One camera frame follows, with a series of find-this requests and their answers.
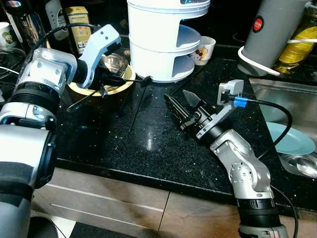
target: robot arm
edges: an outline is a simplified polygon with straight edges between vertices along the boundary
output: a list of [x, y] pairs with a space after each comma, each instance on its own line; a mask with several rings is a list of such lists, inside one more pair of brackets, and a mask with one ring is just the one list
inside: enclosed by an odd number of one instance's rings
[[242, 238], [288, 238], [286, 228], [280, 223], [274, 195], [270, 189], [270, 173], [265, 164], [259, 161], [249, 145], [235, 130], [224, 130], [219, 124], [237, 106], [225, 99], [225, 95], [241, 96], [243, 80], [232, 80], [220, 84], [218, 105], [223, 109], [209, 114], [206, 103], [196, 94], [183, 90], [185, 98], [193, 108], [190, 114], [174, 98], [165, 95], [167, 107], [180, 121], [182, 130], [188, 129], [198, 139], [212, 141], [210, 149], [225, 166], [233, 186], [240, 215], [239, 234]]
[[102, 54], [120, 46], [106, 25], [91, 35], [80, 59], [39, 48], [0, 111], [0, 237], [25, 238], [35, 188], [53, 176], [56, 112], [66, 84], [88, 88]]

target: yellow cooking oil bottle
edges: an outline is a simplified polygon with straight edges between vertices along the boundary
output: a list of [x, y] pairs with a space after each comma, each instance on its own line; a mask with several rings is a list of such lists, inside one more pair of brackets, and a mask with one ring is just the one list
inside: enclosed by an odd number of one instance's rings
[[[303, 18], [291, 39], [317, 39], [317, 0], [306, 4]], [[294, 73], [314, 46], [315, 43], [287, 44], [275, 62], [273, 69], [282, 74]]]

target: white stacked containers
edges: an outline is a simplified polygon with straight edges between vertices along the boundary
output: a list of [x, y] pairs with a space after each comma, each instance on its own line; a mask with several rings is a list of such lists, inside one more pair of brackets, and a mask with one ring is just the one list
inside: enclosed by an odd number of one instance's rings
[[131, 66], [154, 82], [176, 82], [194, 70], [187, 54], [197, 49], [201, 36], [180, 25], [183, 19], [208, 12], [210, 0], [127, 0]]

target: blue connector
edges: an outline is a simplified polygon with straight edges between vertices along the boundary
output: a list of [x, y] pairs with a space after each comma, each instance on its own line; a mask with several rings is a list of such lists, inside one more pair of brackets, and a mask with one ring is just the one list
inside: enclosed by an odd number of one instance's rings
[[247, 105], [247, 98], [243, 98], [243, 97], [234, 97], [234, 101], [233, 101], [233, 105], [235, 107], [242, 107], [245, 108]]

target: small cup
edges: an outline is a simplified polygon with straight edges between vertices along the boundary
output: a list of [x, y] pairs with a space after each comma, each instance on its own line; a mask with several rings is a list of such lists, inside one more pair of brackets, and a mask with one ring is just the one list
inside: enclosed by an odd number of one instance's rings
[[193, 59], [195, 65], [205, 65], [208, 63], [215, 44], [215, 39], [208, 36], [202, 36], [198, 49], [190, 54], [190, 57]]
[[14, 31], [7, 22], [0, 22], [0, 47], [16, 47]]

